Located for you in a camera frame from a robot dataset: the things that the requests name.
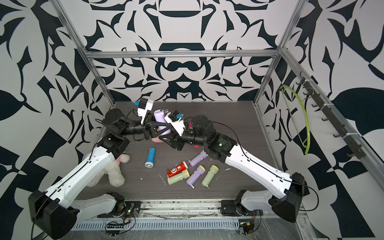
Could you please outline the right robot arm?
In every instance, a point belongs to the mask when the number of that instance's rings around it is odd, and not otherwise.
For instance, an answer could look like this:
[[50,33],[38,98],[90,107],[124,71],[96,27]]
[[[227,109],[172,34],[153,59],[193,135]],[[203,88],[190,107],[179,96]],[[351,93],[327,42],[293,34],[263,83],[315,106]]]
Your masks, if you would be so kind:
[[216,131],[214,123],[206,116],[192,118],[192,128],[178,112],[167,113],[165,120],[171,125],[169,145],[181,150],[184,144],[202,146],[212,159],[234,167],[262,184],[271,194],[268,204],[272,211],[288,222],[297,220],[305,192],[305,178],[294,173],[282,172],[246,151],[238,140]]

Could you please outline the red flashlight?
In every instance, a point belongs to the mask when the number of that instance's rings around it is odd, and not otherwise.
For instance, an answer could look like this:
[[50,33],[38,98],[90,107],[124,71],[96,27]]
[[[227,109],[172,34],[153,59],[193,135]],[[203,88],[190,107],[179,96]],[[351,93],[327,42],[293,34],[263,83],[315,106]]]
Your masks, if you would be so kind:
[[175,166],[173,169],[167,172],[168,178],[171,178],[181,173],[183,170],[187,170],[187,169],[188,169],[188,165],[185,161],[183,161],[182,163],[180,163],[179,165]]

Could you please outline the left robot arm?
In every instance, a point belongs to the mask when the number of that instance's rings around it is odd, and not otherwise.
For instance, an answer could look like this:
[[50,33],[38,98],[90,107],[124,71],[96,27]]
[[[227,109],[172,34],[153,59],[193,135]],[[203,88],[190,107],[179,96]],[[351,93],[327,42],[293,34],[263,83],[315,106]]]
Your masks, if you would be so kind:
[[85,201],[76,201],[79,193],[96,181],[107,167],[117,166],[130,143],[127,135],[144,134],[146,139],[160,137],[173,128],[170,113],[150,108],[137,109],[140,121],[129,119],[119,109],[107,112],[102,124],[108,132],[94,145],[91,153],[63,179],[29,198],[33,225],[51,239],[64,237],[77,223],[102,214],[121,215],[124,198],[115,192]]

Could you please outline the blue flashlight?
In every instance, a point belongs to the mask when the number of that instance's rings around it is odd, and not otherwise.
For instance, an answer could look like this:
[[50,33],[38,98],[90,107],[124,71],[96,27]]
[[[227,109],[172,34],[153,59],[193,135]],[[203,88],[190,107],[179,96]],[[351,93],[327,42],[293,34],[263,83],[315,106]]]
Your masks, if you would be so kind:
[[149,148],[148,157],[147,157],[147,160],[145,162],[146,168],[152,168],[154,166],[155,153],[156,153],[155,148]]

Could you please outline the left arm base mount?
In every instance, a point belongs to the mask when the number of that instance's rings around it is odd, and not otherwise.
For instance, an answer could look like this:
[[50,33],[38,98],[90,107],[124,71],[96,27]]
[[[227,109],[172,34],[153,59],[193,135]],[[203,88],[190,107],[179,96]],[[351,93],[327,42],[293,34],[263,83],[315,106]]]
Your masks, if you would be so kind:
[[111,212],[98,215],[100,219],[106,218],[130,218],[138,217],[141,211],[141,201],[125,200],[125,198],[116,192],[107,193],[108,197],[112,197],[116,200],[116,204]]

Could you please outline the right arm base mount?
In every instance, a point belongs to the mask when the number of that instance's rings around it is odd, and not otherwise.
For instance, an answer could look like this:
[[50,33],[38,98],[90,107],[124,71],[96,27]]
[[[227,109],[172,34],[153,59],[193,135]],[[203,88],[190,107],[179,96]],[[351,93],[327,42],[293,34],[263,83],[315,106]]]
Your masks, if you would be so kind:
[[241,204],[241,199],[246,190],[241,190],[235,200],[222,200],[220,212],[227,217],[241,217],[258,214],[261,210],[248,210]]

